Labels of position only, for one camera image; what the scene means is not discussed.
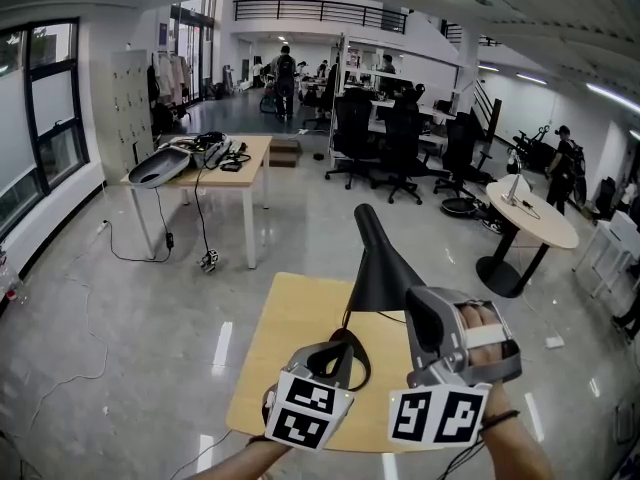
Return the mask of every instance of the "man with backpack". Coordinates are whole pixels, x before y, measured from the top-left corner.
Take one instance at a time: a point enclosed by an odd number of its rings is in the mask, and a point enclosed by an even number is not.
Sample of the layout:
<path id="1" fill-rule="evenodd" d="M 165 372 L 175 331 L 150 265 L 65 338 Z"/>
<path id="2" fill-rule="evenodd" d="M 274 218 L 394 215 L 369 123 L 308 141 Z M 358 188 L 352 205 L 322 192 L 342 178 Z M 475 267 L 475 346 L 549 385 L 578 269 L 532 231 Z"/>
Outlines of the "man with backpack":
<path id="1" fill-rule="evenodd" d="M 293 117 L 293 95 L 295 93 L 296 61 L 289 55 L 289 45 L 284 45 L 280 55 L 271 61 L 271 73 L 276 79 L 276 113 L 284 117 L 286 100 L 287 118 Z"/>
<path id="2" fill-rule="evenodd" d="M 547 203 L 551 206 L 556 205 L 562 215 L 564 215 L 564 202 L 569 197 L 575 181 L 574 148 L 569 138 L 570 134 L 569 128 L 565 125 L 556 130 L 556 135 L 560 135 L 558 152 L 547 169 L 547 175 L 551 176 Z"/>

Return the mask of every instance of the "ceiling light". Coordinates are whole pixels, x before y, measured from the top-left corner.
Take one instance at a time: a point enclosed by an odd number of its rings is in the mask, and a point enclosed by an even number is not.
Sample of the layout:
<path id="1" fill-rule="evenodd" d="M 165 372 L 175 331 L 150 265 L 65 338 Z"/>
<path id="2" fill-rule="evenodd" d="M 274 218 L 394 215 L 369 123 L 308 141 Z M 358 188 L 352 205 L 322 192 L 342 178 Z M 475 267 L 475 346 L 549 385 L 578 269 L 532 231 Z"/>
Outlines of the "ceiling light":
<path id="1" fill-rule="evenodd" d="M 531 80 L 532 82 L 535 82 L 537 84 L 547 85 L 547 82 L 545 82 L 544 80 L 539 80 L 531 76 L 521 75 L 520 73 L 516 73 L 516 76 L 519 76 L 520 78 L 524 78 L 525 80 Z"/>
<path id="2" fill-rule="evenodd" d="M 640 114 L 640 105 L 634 103 L 633 101 L 628 100 L 627 98 L 623 98 L 622 96 L 616 94 L 615 92 L 607 91 L 602 87 L 598 87 L 597 85 L 587 84 L 587 87 L 591 89 L 593 92 L 597 92 L 598 94 L 609 98 L 610 100 L 616 101 L 620 103 L 620 105 L 624 105 L 630 110 L 637 112 Z"/>

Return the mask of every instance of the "bag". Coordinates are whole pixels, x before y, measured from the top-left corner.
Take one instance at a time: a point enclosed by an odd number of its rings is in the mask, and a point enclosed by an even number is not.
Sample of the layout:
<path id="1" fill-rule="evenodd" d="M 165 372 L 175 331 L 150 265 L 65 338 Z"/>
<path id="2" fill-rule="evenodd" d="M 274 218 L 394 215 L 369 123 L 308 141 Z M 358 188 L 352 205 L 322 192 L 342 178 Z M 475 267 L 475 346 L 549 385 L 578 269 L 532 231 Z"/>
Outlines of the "bag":
<path id="1" fill-rule="evenodd" d="M 304 95 L 303 104 L 307 107 L 315 107 L 318 103 L 318 93 L 315 89 L 309 89 Z"/>
<path id="2" fill-rule="evenodd" d="M 278 59 L 278 80 L 281 78 L 293 78 L 296 68 L 290 55 L 280 55 Z"/>
<path id="3" fill-rule="evenodd" d="M 171 131 L 173 128 L 173 114 L 167 107 L 162 103 L 156 103 L 151 115 L 153 116 L 151 130 L 154 135 Z"/>
<path id="4" fill-rule="evenodd" d="M 160 97 L 160 86 L 156 79 L 156 69 L 153 67 L 153 53 L 151 54 L 151 66 L 147 68 L 147 89 L 149 91 L 149 103 Z"/>

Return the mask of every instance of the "black office chair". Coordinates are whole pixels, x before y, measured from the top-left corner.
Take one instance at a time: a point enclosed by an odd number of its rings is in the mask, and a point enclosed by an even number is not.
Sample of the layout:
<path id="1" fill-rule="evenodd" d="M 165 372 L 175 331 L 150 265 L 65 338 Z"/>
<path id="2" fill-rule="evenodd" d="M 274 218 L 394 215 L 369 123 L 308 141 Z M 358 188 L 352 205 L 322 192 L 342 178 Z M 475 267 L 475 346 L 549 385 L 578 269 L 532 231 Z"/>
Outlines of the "black office chair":
<path id="1" fill-rule="evenodd" d="M 369 116 L 371 115 L 371 100 L 364 97 L 336 98 L 335 110 L 338 119 L 338 130 L 333 135 L 333 149 L 339 151 L 351 160 L 346 166 L 327 171 L 325 179 L 331 174 L 349 174 L 349 181 L 344 186 L 351 189 L 354 176 L 373 181 L 369 175 L 369 166 L 363 160 L 379 157 L 376 142 L 369 141 Z"/>
<path id="2" fill-rule="evenodd" d="M 457 197 L 460 192 L 475 197 L 464 188 L 465 172 L 473 160 L 475 136 L 467 132 L 469 114 L 458 112 L 455 120 L 447 121 L 447 151 L 442 156 L 442 166 L 451 173 L 449 178 L 438 178 L 433 193 L 440 190 L 453 190 Z"/>
<path id="3" fill-rule="evenodd" d="M 371 188 L 379 185 L 391 185 L 389 204 L 394 203 L 393 196 L 398 190 L 404 190 L 415 197 L 417 204 L 422 199 L 417 193 L 418 185 L 410 183 L 412 177 L 429 176 L 431 170 L 418 159 L 418 145 L 422 130 L 422 116 L 418 106 L 410 99 L 398 100 L 392 109 L 385 113 L 386 141 L 381 155 L 381 168 L 395 174 L 386 181 L 373 181 Z"/>
<path id="4" fill-rule="evenodd" d="M 336 92 L 336 75 L 338 73 L 338 65 L 331 66 L 329 71 L 329 77 L 327 78 L 327 86 L 324 88 L 322 96 L 320 96 L 320 102 L 318 109 L 321 112 L 319 117 L 305 119 L 302 121 L 302 127 L 307 128 L 307 123 L 315 123 L 313 130 L 319 130 L 320 125 L 331 125 L 331 119 L 326 117 L 325 112 L 330 112 L 333 108 L 333 96 Z"/>

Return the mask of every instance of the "window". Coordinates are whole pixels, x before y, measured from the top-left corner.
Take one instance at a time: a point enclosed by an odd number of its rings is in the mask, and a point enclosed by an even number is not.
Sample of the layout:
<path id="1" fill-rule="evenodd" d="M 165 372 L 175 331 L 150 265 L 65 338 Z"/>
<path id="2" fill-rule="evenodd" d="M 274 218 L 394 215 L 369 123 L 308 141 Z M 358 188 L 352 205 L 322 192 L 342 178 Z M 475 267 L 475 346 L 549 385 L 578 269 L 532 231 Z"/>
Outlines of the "window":
<path id="1" fill-rule="evenodd" d="M 69 23 L 34 28 L 31 32 L 31 67 L 67 60 L 71 53 L 71 35 Z"/>
<path id="2" fill-rule="evenodd" d="M 77 20 L 0 31 L 0 242 L 88 162 Z"/>

